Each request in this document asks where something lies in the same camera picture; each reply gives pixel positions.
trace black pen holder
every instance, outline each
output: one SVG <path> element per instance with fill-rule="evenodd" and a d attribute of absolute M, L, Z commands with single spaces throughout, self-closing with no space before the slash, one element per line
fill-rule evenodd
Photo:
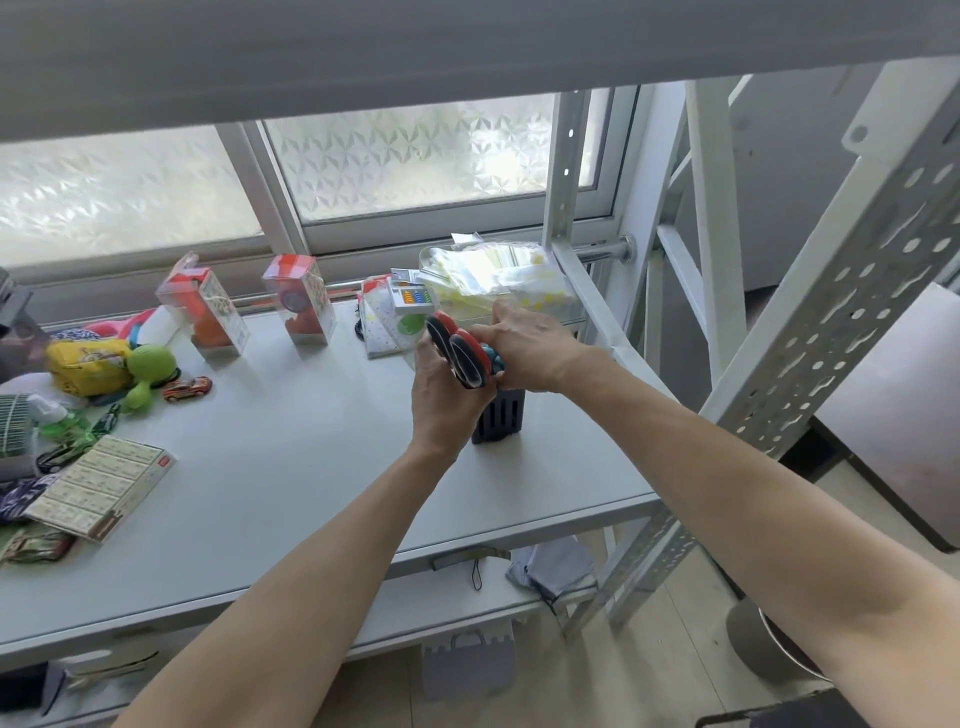
<path fill-rule="evenodd" d="M 507 435 L 520 432 L 523 425 L 522 389 L 497 389 L 496 397 L 487 405 L 487 409 L 477 420 L 477 427 L 470 438 L 474 445 L 495 443 Z"/>

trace white tabletop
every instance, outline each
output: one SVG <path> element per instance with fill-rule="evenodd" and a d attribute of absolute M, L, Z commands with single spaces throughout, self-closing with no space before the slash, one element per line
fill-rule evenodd
<path fill-rule="evenodd" d="M 158 400 L 120 437 L 167 448 L 179 462 L 96 546 L 61 562 L 0 569 L 0 654 L 63 630 L 248 587 L 396 459 L 411 433 L 413 372 L 399 356 L 368 361 L 340 303 L 330 346 L 297 349 L 274 314 L 247 319 L 244 355 L 205 362 L 179 334 L 203 400 Z M 607 522 L 652 499 L 612 440 L 566 399 L 528 394 L 522 431 L 467 445 L 414 520 L 395 566 L 585 513 Z"/>

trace green spherical toy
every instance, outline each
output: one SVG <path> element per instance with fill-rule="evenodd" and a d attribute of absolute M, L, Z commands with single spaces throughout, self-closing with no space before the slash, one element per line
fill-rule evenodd
<path fill-rule="evenodd" d="M 167 381 L 177 373 L 177 359 L 166 347 L 144 344 L 127 357 L 127 370 L 136 384 L 123 399 L 123 408 L 130 411 L 147 410 L 153 403 L 150 388 Z"/>

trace gray wall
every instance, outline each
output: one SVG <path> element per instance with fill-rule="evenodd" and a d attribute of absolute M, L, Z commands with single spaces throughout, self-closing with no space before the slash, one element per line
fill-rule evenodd
<path fill-rule="evenodd" d="M 733 105 L 746 290 L 780 282 L 850 171 L 855 157 L 840 139 L 879 68 L 759 74 Z M 681 202 L 677 230 L 699 265 L 692 189 Z M 666 269 L 660 375 L 683 404 L 696 410 L 710 392 L 707 342 L 669 265 Z"/>

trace green circle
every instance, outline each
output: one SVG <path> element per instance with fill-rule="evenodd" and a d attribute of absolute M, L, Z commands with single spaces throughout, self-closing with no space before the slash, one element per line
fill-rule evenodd
<path fill-rule="evenodd" d="M 426 316 L 422 313 L 410 313 L 397 322 L 396 329 L 407 336 L 413 336 L 418 331 L 423 331 L 425 322 Z"/>

